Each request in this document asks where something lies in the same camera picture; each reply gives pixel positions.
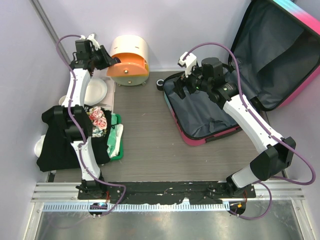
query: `green tray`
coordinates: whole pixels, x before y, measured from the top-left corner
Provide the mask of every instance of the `green tray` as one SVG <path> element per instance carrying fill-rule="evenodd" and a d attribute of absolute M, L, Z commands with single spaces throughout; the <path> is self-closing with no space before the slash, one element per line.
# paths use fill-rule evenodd
<path fill-rule="evenodd" d="M 121 116 L 119 114 L 116 114 L 115 115 L 116 118 L 117 118 L 117 121 L 116 123 L 117 124 L 120 124 L 121 123 Z M 124 156 L 124 146 L 123 146 L 123 143 L 122 143 L 122 138 L 121 138 L 121 141 L 120 141 L 120 149 L 119 149 L 119 155 L 118 156 L 114 156 L 112 158 L 110 158 L 111 161 L 116 161 L 116 160 L 120 160 L 122 159 L 122 157 Z"/>

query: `white plate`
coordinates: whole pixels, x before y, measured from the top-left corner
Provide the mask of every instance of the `white plate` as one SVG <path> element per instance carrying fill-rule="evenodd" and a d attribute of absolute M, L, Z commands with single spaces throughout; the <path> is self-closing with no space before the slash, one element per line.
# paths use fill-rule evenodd
<path fill-rule="evenodd" d="M 95 105 L 107 95 L 107 84 L 100 78 L 92 78 L 86 87 L 84 104 Z"/>

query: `open suitcase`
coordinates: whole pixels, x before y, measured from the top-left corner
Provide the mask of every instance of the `open suitcase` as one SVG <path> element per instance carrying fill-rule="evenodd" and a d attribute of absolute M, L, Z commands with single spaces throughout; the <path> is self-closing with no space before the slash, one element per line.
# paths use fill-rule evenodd
<path fill-rule="evenodd" d="M 258 112 L 271 111 L 291 102 L 320 73 L 320 22 L 290 0 L 253 0 L 231 51 L 247 99 Z M 225 80 L 237 83 L 233 66 L 229 56 Z M 205 92 L 190 95 L 185 89 L 186 97 L 180 99 L 173 88 L 181 75 L 165 79 L 163 90 L 187 144 L 198 146 L 240 130 Z"/>

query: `black cloth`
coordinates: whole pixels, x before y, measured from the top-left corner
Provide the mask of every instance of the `black cloth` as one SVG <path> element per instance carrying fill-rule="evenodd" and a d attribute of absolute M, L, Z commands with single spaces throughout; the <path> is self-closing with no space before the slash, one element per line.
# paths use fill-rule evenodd
<path fill-rule="evenodd" d="M 68 139 L 63 136 L 60 128 L 54 120 L 55 107 L 56 106 L 53 106 L 42 114 L 42 121 L 48 125 L 41 155 L 36 161 L 36 164 L 42 172 L 80 168 L 74 148 L 71 146 Z M 95 161 L 98 165 L 106 164 L 110 161 L 107 153 L 107 141 L 111 129 L 111 112 L 108 110 L 101 110 L 104 112 L 107 121 L 106 135 L 91 138 Z"/>

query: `floral fabric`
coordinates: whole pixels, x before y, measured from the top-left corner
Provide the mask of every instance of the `floral fabric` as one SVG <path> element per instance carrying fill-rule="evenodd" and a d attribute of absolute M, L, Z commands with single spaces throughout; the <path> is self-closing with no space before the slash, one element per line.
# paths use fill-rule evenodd
<path fill-rule="evenodd" d="M 92 137 L 99 138 L 107 134 L 107 119 L 101 107 L 95 106 L 87 112 L 92 124 Z"/>

